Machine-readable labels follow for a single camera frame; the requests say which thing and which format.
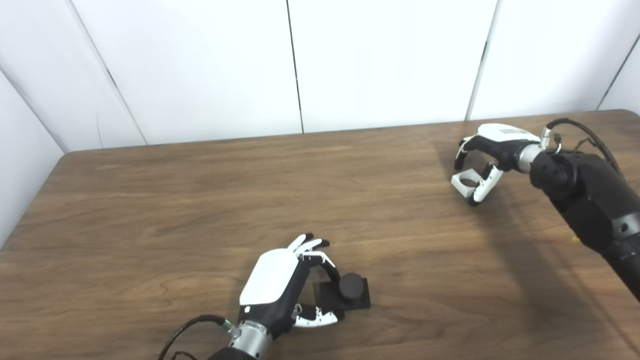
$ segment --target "robotic hand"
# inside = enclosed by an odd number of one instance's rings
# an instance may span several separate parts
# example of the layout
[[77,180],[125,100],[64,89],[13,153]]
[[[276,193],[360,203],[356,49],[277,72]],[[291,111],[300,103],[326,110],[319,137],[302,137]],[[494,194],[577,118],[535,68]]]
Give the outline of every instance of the robotic hand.
[[[567,151],[562,150],[561,137],[556,134],[557,148],[548,151],[551,131],[559,124],[579,127],[589,138]],[[586,141],[600,149],[605,159],[579,152]],[[580,241],[602,255],[640,301],[640,197],[596,134],[570,119],[550,122],[541,138],[513,126],[481,125],[478,134],[460,142],[456,170],[462,169],[472,150],[485,152],[497,162],[489,162],[482,176],[472,169],[453,176],[452,184],[468,197],[470,205],[484,200],[503,172],[513,169],[529,174],[531,184],[543,190]],[[475,179],[477,185],[467,187],[460,177]]]
[[[293,327],[331,325],[344,319],[345,310],[370,307],[367,279],[354,273],[341,277],[335,264],[318,250],[328,246],[326,240],[314,239],[313,234],[302,234],[287,248],[261,255],[240,294],[237,327],[215,315],[193,319],[193,323],[198,319],[216,322],[232,337],[229,344],[209,360],[264,359],[271,343]],[[300,304],[298,297],[314,266],[322,267],[330,281],[319,285],[316,305]],[[159,360],[188,324],[172,336]]]

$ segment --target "wooden table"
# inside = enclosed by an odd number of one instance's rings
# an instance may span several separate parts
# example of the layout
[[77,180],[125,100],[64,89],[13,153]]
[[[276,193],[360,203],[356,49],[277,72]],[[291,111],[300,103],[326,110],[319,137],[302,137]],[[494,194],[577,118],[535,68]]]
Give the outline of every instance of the wooden table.
[[[556,117],[499,122],[537,134]],[[638,116],[570,117],[640,192]],[[0,252],[0,358],[155,359],[193,316],[235,320],[258,256],[307,231],[369,278],[372,308],[294,329],[270,359],[640,357],[640,305],[527,176],[506,174],[478,208],[451,186],[480,124],[72,152]],[[192,329],[172,349],[205,359],[227,342]]]

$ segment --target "black cable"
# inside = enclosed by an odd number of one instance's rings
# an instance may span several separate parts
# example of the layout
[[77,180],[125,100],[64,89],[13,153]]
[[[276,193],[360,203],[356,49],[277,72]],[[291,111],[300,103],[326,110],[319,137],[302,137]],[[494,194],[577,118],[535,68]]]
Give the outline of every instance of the black cable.
[[170,360],[175,360],[178,357],[178,355],[184,355],[184,356],[190,358],[191,360],[198,360],[195,356],[189,354],[186,351],[176,351],[176,352],[174,352],[173,356],[171,356]]
[[186,323],[184,323],[183,326],[180,327],[180,329],[177,329],[173,333],[173,335],[171,335],[171,338],[169,338],[169,341],[167,341],[166,344],[164,344],[162,351],[160,351],[160,355],[158,355],[158,360],[164,360],[164,357],[166,356],[166,353],[169,351],[169,348],[171,347],[173,342],[177,340],[177,338],[179,338],[180,335],[182,335],[182,333],[192,325],[195,325],[199,322],[214,322],[219,326],[222,326],[226,321],[227,319],[218,315],[200,315],[197,318],[193,318],[187,321]]
[[575,121],[575,120],[571,120],[568,118],[562,118],[562,119],[555,119],[552,122],[549,122],[547,124],[547,129],[551,130],[553,129],[556,125],[560,125],[560,124],[569,124],[569,125],[573,125],[577,128],[579,128],[580,130],[584,131],[587,135],[589,135],[593,141],[592,144],[598,148],[598,150],[600,150],[600,152],[602,153],[602,155],[604,155],[605,160],[613,167],[613,169],[620,175],[622,175],[622,170],[620,170],[620,166],[618,166],[618,162],[616,161],[616,158],[614,158],[613,154],[611,154],[611,151],[607,148],[607,146],[604,144],[604,142],[598,137],[598,135],[596,135],[590,128],[586,127],[585,125]]
[[576,145],[576,146],[573,148],[573,152],[578,152],[578,150],[580,150],[580,147],[582,146],[582,144],[584,144],[584,143],[586,143],[586,142],[589,142],[592,146],[595,146],[595,145],[596,145],[596,143],[595,143],[595,142],[593,142],[593,140],[592,140],[591,138],[582,139],[582,140],[580,140],[580,141],[578,142],[578,145]]

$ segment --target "white wall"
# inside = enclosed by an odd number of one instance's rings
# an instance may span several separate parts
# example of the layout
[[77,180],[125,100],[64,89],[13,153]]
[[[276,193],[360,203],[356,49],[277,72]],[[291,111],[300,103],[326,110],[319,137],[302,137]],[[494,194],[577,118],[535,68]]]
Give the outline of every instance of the white wall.
[[285,0],[74,0],[149,143],[300,133]]
[[66,1],[0,1],[0,67],[65,150],[144,144]]
[[638,0],[504,0],[471,119],[596,110],[639,33]]
[[600,105],[600,110],[613,109],[626,109],[640,114],[640,45],[636,44]]
[[463,120],[495,0],[289,0],[305,132]]
[[0,246],[61,156],[62,150],[0,74]]

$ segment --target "white robotic hand cover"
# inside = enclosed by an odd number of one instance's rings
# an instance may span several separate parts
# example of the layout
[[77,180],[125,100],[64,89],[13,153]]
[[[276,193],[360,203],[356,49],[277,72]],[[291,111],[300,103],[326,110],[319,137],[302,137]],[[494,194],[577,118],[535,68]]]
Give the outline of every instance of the white robotic hand cover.
[[[339,277],[335,264],[324,252],[316,250],[328,246],[328,241],[311,240],[310,237],[313,235],[302,234],[286,249],[273,249],[260,256],[240,294],[240,305],[245,306],[245,312],[251,311],[252,306],[278,301],[301,262],[308,263],[309,267],[318,264],[324,268],[331,268],[335,276]],[[291,315],[295,319],[296,327],[318,327],[340,320],[333,311],[323,312],[320,307],[301,304],[296,305]]]

